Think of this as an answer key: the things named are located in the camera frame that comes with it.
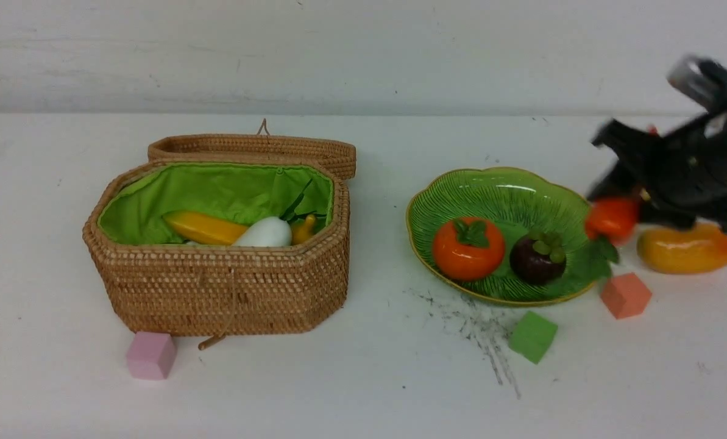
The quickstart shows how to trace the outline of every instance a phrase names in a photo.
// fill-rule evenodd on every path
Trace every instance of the woven rattan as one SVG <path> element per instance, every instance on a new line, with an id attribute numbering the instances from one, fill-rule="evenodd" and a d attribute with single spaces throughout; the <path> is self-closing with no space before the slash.
<path id="1" fill-rule="evenodd" d="M 325 164 L 319 163 L 322 156 Z M 318 139 L 246 135 L 168 137 L 149 161 L 115 178 L 83 228 L 113 311 L 132 331 L 173 336 L 288 334 L 311 330 L 347 297 L 352 145 Z M 98 227 L 102 209 L 127 184 L 171 162 L 312 166 L 333 181 L 329 225 L 285 248 L 121 245 Z"/>

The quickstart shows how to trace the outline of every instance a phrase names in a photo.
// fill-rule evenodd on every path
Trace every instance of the toy mangosteen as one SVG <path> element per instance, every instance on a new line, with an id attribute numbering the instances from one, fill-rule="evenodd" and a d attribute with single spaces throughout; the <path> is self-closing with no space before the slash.
<path id="1" fill-rule="evenodd" d="M 566 270 L 561 236 L 555 232 L 531 231 L 512 247 L 510 267 L 527 284 L 544 285 L 558 279 Z"/>

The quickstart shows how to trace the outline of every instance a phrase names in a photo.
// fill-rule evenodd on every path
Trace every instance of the pink cube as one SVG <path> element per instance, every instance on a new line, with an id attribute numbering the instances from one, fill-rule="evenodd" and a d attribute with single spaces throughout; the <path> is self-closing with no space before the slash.
<path id="1" fill-rule="evenodd" d="M 137 332 L 127 350 L 127 369 L 138 380 L 165 380 L 176 359 L 170 334 Z"/>
<path id="2" fill-rule="evenodd" d="M 636 274 L 627 273 L 609 280 L 602 291 L 602 302 L 615 319 L 625 319 L 642 314 L 652 296 Z"/>

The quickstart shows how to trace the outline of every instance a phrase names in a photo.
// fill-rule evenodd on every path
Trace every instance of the leaf-shaped plate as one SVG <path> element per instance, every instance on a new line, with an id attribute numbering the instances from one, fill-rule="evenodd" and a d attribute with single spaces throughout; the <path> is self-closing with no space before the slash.
<path id="1" fill-rule="evenodd" d="M 414 253 L 448 284 L 489 302 L 539 306 L 575 298 L 611 273 L 603 245 L 586 237 L 583 223 L 589 209 L 585 198 L 566 187 L 526 170 L 495 167 L 453 170 L 439 176 L 414 195 L 406 221 Z M 489 219 L 505 237 L 505 259 L 483 280 L 457 283 L 444 277 L 433 261 L 431 244 L 436 231 L 459 216 Z M 530 230 L 557 232 L 566 252 L 564 275 L 544 286 L 526 284 L 509 265 L 512 246 Z"/>

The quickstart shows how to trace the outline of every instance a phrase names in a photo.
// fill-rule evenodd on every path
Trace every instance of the green fabric lining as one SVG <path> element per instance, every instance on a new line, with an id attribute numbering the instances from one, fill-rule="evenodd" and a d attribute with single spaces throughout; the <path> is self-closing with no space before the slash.
<path id="1" fill-rule="evenodd" d="M 135 181 L 108 203 L 98 226 L 118 244 L 180 244 L 184 240 L 163 214 L 191 210 L 250 226 L 280 216 L 310 178 L 296 213 L 327 215 L 318 221 L 317 231 L 332 220 L 332 180 L 309 166 L 220 162 L 170 164 Z"/>

